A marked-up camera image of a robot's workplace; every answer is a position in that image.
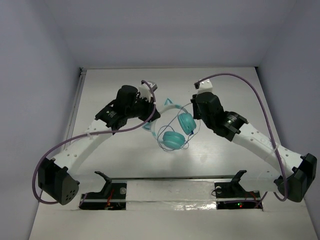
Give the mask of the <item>teal cat ear headphones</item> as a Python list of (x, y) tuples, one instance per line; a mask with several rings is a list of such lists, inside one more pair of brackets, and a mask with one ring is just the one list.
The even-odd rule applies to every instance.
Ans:
[(170, 98), (164, 102), (159, 111), (164, 114), (170, 110), (177, 110), (177, 114), (166, 125), (156, 130), (156, 120), (148, 122), (142, 128), (152, 134), (159, 147), (165, 152), (186, 150), (189, 141), (198, 133), (199, 127), (185, 105), (174, 103)]

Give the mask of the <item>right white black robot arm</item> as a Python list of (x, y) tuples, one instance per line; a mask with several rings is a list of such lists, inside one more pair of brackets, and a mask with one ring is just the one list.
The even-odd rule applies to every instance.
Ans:
[(193, 117), (202, 120), (217, 136), (237, 144), (268, 163), (280, 174), (272, 185), (292, 202), (299, 203), (316, 177), (317, 158), (288, 150), (257, 130), (246, 118), (225, 111), (220, 99), (211, 92), (194, 94), (190, 100)]

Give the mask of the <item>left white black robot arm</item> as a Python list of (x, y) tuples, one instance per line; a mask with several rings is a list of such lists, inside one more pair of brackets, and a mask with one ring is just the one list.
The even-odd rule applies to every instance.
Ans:
[(48, 150), (39, 160), (33, 176), (32, 191), (39, 187), (53, 198), (51, 204), (66, 205), (79, 191), (79, 181), (74, 179), (81, 164), (104, 141), (116, 133), (135, 130), (161, 115), (156, 108), (157, 84), (143, 80), (139, 87), (123, 85), (116, 98), (101, 109), (86, 131), (69, 138)]

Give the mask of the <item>left aluminium side rail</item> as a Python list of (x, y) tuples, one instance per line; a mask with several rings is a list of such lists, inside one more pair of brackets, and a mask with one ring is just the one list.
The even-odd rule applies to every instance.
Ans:
[(84, 67), (81, 67), (79, 69), (79, 79), (77, 82), (77, 87), (76, 87), (75, 95), (73, 98), (71, 111), (70, 111), (70, 115), (69, 115), (68, 122), (67, 122), (66, 131), (65, 131), (65, 134), (63, 137), (64, 140), (70, 138), (73, 134), (74, 119), (75, 119), (75, 115), (77, 115), (79, 99), (81, 96), (81, 90), (83, 87), (83, 81), (86, 77), (86, 73), (87, 73), (87, 70)]

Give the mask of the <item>aluminium rail with foam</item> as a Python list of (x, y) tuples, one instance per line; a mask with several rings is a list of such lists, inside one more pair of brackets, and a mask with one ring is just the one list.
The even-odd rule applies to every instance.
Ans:
[(212, 177), (105, 178), (100, 190), (83, 193), (81, 210), (238, 210), (263, 209), (259, 191), (246, 191), (240, 175)]

